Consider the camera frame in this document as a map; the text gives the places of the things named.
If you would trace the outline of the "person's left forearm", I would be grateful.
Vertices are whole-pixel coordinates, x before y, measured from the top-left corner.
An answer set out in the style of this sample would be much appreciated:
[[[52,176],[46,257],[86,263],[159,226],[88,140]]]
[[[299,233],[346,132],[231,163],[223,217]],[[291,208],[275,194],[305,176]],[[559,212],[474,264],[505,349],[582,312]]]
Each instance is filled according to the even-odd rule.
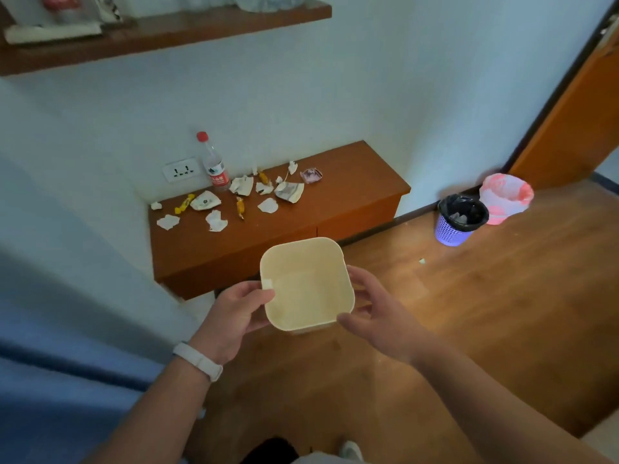
[[[83,464],[181,464],[211,380],[175,357]]]

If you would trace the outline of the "flat white packet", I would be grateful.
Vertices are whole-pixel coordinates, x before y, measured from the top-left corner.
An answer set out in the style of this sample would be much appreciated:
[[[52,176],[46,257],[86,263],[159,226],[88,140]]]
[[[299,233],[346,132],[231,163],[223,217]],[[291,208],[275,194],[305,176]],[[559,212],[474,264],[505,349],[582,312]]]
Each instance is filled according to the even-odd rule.
[[[12,46],[50,43],[101,35],[103,35],[102,26],[97,22],[33,26],[13,24],[4,29],[4,38]]]

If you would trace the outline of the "bin with pink liner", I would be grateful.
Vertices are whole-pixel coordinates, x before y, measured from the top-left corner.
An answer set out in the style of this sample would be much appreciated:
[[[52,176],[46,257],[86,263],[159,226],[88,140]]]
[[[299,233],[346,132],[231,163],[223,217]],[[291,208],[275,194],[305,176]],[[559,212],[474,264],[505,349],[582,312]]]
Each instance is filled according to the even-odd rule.
[[[527,210],[533,198],[534,191],[526,181],[509,174],[495,173],[484,179],[479,200],[489,212],[487,225],[496,226]]]

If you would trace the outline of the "black bin liner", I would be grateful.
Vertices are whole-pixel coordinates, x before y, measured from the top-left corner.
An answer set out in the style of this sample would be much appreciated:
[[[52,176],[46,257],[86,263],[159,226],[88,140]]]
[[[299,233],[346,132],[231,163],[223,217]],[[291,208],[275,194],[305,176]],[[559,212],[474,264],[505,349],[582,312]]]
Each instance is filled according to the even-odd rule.
[[[490,219],[486,205],[472,195],[448,195],[439,201],[437,210],[448,225],[463,233],[476,231]]]

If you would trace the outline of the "white wristband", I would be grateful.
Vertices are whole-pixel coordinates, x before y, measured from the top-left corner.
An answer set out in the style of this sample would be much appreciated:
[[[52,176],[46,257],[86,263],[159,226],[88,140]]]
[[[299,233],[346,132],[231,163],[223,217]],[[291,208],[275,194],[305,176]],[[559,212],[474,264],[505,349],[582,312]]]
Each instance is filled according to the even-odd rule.
[[[173,354],[200,370],[211,382],[217,382],[220,379],[223,366],[213,362],[212,359],[206,357],[188,343],[178,343],[173,349]]]

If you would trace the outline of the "scattered white paper scraps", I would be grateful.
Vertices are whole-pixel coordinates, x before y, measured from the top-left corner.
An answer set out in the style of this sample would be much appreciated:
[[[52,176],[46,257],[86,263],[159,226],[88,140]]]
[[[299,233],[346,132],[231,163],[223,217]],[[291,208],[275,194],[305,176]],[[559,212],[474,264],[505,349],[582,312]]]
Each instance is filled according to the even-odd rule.
[[[275,194],[275,187],[278,186],[279,183],[287,181],[278,177],[275,181],[276,186],[273,186],[271,181],[270,186],[265,186],[260,182],[258,172],[259,171],[257,169],[254,169],[252,171],[252,176],[242,176],[240,178],[234,178],[231,181],[229,191],[235,195],[235,198],[236,196],[240,196],[244,199],[244,197],[250,196],[252,191],[255,191],[255,193],[262,196]],[[276,197],[276,195],[275,198],[269,197],[260,202],[258,208],[263,213],[273,214],[279,209],[279,200],[282,199]],[[209,211],[209,213],[205,217],[205,220],[209,225],[209,231],[213,233],[218,233],[223,231],[228,226],[228,220],[221,217],[221,210],[218,209],[218,207],[221,205],[222,200],[219,197],[217,197],[214,193],[210,191],[204,191],[202,194],[196,196],[196,198],[191,202],[191,205],[188,208],[192,208],[195,211]],[[156,221],[157,226],[167,231],[171,230],[179,223],[180,215],[175,214],[165,215],[164,217],[159,218]]]

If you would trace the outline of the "low brown wooden cabinet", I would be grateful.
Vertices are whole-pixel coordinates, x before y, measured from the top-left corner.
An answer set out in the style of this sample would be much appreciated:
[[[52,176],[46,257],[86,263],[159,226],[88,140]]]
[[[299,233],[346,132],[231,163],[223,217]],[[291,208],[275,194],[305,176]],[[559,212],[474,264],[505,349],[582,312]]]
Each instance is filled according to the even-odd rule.
[[[162,209],[149,210],[155,282],[184,299],[225,289],[259,273],[267,249],[277,244],[317,236],[343,241],[391,221],[402,196],[411,190],[406,181],[365,141],[334,148],[298,161],[298,170],[316,168],[318,182],[306,184],[296,203],[276,198],[278,210],[266,213],[259,203],[269,195],[244,198],[244,219],[238,217],[236,198],[220,193],[221,232],[210,231],[207,211],[191,208],[166,230],[157,224],[185,196],[169,198]]]

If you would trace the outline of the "white wall socket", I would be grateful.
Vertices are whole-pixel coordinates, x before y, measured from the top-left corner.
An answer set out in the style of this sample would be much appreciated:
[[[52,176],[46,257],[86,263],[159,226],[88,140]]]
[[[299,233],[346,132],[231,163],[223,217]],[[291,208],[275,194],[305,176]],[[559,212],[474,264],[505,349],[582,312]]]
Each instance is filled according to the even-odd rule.
[[[162,173],[169,184],[174,184],[181,180],[200,176],[204,174],[204,169],[197,158],[191,157],[166,164],[162,168]]]

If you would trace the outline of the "red and white packet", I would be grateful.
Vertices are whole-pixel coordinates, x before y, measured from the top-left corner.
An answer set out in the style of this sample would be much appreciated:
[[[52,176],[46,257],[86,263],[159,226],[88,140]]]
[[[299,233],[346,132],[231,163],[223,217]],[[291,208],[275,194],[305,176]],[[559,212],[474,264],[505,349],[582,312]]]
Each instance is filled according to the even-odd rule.
[[[41,0],[41,2],[58,23],[76,23],[84,18],[81,0]]]

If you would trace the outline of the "clear plastic bag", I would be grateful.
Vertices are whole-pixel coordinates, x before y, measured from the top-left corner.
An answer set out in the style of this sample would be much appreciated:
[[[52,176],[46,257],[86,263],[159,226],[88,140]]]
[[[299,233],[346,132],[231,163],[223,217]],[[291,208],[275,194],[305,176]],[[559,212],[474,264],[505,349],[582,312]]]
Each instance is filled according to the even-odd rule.
[[[307,0],[233,0],[243,11],[249,13],[274,13],[303,6]]]

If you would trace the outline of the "person's right hand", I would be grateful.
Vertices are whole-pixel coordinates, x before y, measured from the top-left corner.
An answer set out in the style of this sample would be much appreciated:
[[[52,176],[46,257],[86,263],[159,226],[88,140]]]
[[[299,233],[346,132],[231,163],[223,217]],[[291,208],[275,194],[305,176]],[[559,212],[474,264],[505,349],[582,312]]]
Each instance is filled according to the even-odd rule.
[[[338,314],[338,324],[392,359],[422,365],[431,335],[402,303],[384,287],[382,297],[356,299],[364,304],[351,313]]]

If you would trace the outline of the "orange wooden door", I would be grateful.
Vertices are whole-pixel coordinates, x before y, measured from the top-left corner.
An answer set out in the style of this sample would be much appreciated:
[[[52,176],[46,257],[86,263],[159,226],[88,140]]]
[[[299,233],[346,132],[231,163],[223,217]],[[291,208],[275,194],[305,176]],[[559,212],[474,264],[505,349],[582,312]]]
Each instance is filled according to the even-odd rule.
[[[534,190],[588,178],[619,146],[619,0],[504,167]]]

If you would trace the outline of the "brown wooden wall shelf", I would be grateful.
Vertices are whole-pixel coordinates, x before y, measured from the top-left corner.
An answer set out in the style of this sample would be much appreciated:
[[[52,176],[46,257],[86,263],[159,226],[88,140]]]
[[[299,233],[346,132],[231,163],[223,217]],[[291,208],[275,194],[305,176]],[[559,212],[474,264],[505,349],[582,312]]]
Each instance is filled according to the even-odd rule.
[[[3,30],[13,19],[0,2],[0,77],[275,30],[331,17],[332,6],[320,0],[306,0],[304,5],[292,10],[259,14],[224,6],[204,12],[135,18],[119,27],[104,27],[98,36],[12,46],[5,41]]]

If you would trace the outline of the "purple mesh waste basket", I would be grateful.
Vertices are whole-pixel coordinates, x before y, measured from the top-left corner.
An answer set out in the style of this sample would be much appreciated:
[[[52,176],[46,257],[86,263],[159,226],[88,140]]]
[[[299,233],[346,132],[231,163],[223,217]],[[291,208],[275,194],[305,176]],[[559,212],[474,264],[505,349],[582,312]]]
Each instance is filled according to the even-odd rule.
[[[445,219],[439,214],[435,227],[435,238],[438,242],[448,247],[457,247],[466,241],[474,232],[463,233],[456,231],[450,225],[447,224]]]

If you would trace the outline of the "grey printed crumpled wrapper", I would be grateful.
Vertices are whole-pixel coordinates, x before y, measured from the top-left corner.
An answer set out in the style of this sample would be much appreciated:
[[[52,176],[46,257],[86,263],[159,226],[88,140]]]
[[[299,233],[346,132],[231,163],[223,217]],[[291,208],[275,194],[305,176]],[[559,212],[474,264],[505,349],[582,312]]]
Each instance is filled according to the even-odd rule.
[[[297,203],[305,190],[304,183],[293,183],[283,181],[275,187],[274,193],[276,197],[281,198],[290,203]]]

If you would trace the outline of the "person's right forearm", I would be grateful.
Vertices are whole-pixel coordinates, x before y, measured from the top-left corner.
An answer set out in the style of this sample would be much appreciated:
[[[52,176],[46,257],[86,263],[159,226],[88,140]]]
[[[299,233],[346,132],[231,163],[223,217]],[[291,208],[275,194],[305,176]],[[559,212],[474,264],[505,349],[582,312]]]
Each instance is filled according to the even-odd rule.
[[[432,333],[414,336],[410,364],[486,464],[613,464]]]

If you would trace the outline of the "black trousers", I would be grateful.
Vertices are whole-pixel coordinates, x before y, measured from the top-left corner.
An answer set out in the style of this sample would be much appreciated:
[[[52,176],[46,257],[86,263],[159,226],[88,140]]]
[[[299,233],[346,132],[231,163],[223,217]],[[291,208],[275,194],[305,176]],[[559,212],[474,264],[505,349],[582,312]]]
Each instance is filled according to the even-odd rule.
[[[283,437],[272,437],[252,449],[240,464],[293,464],[300,458],[296,448]]]

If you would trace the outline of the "blue bed sheet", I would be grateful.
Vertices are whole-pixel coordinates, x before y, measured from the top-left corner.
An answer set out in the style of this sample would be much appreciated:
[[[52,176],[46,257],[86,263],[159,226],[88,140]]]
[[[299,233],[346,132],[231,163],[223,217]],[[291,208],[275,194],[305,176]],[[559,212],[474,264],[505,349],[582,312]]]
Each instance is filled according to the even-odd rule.
[[[83,464],[176,357],[132,325],[146,357],[43,317],[83,303],[0,249],[0,464]]]

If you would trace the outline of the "person's left hand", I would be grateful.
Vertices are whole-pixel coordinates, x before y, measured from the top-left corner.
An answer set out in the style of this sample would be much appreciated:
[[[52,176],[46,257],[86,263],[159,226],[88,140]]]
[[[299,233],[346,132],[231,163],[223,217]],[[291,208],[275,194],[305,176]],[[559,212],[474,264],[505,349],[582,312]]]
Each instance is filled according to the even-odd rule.
[[[235,302],[230,287],[216,298],[189,344],[224,366],[236,357],[244,335],[268,325],[265,304]]]

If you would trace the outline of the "clear bottle with red cap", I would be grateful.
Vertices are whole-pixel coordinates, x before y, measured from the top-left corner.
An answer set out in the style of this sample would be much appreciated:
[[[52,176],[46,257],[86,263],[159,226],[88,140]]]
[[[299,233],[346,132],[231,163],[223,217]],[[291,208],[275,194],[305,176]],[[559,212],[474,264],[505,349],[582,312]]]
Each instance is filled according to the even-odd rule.
[[[197,141],[201,145],[201,160],[204,169],[211,180],[213,188],[217,191],[226,191],[230,188],[231,181],[223,158],[213,146],[213,142],[207,132],[199,131],[196,134]]]

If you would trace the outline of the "cream square plastic bin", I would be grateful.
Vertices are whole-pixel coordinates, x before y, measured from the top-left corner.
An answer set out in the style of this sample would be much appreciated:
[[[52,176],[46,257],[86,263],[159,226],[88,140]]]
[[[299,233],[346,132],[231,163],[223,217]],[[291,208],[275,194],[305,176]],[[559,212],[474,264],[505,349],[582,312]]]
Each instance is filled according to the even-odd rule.
[[[263,289],[272,289],[265,305],[271,325],[289,334],[304,334],[351,313],[355,292],[342,248],[326,237],[273,246],[260,260]]]

